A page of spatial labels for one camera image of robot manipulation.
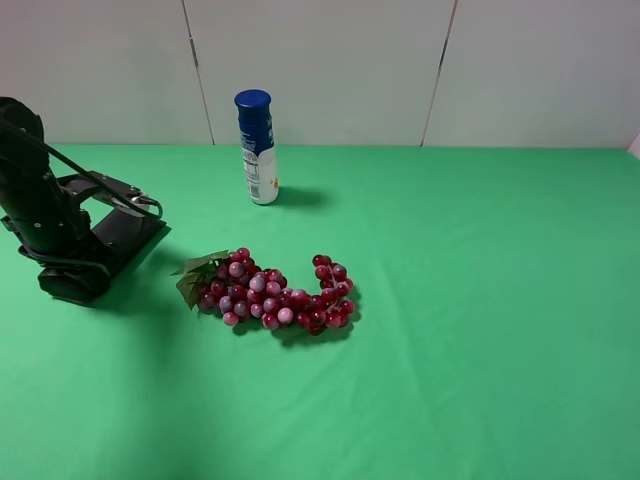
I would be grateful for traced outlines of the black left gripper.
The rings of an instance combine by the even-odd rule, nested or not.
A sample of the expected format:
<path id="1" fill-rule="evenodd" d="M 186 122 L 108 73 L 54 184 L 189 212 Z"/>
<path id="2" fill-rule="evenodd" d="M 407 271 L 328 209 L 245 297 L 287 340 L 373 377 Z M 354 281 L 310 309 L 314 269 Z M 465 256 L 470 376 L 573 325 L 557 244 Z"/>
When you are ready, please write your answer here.
<path id="1" fill-rule="evenodd" d="M 29 187 L 1 196 L 1 224 L 21 244 L 19 252 L 41 264 L 44 257 L 65 255 L 109 213 L 150 217 L 150 197 L 141 189 L 91 172 L 51 180 L 52 187 Z M 38 275 L 40 288 L 53 298 L 91 303 L 110 288 L 110 275 L 99 266 L 48 265 Z"/>

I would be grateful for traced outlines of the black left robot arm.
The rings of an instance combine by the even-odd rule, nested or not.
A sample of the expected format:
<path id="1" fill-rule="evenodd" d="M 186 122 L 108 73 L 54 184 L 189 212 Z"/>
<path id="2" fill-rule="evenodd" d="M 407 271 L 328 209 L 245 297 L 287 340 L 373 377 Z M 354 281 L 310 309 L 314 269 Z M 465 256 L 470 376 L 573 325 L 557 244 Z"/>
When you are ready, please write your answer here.
<path id="1" fill-rule="evenodd" d="M 87 171 L 47 145 L 39 115 L 1 100 L 1 222 L 37 262 L 40 288 L 89 304 L 163 230 L 161 204 L 139 188 Z"/>

